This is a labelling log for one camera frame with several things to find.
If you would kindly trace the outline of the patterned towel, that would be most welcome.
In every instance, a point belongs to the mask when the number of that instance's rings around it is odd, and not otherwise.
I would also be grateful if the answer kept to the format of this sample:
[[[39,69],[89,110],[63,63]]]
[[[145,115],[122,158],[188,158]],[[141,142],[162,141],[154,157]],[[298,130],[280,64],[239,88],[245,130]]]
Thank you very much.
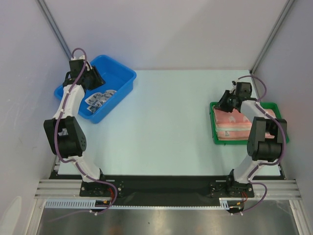
[[[88,107],[87,110],[95,113],[103,104],[105,104],[114,94],[116,90],[106,90],[104,93],[96,92],[85,99]]]

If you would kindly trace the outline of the light pink embroidered towel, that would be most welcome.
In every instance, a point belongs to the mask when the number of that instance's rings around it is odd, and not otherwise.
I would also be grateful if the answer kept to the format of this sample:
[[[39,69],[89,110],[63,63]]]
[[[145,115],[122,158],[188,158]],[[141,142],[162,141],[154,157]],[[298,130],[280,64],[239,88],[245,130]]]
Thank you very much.
[[[226,126],[226,127],[216,127],[216,132],[240,132],[240,131],[250,131],[250,126]]]

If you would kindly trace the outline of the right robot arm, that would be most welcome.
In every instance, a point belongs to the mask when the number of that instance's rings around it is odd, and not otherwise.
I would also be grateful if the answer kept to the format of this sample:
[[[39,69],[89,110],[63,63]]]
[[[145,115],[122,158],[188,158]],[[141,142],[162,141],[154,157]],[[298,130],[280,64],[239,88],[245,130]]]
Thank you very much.
[[[232,82],[232,90],[226,90],[215,107],[230,113],[237,110],[252,124],[247,140],[247,156],[226,177],[223,190],[237,197],[248,193],[254,174],[263,166],[280,164],[287,144],[287,121],[275,118],[266,111],[259,100],[252,98],[252,85],[248,82]]]

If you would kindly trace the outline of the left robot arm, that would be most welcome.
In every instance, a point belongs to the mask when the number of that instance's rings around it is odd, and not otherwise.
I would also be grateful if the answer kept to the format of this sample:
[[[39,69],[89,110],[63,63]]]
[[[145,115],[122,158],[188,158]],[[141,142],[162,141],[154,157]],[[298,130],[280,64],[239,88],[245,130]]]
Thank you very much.
[[[87,138],[77,115],[86,91],[96,89],[105,82],[86,56],[72,57],[69,67],[63,82],[61,103],[53,118],[44,121],[44,130],[51,151],[62,163],[73,165],[83,182],[91,183],[90,190],[102,196],[107,192],[108,184],[102,181],[102,170],[84,156]]]

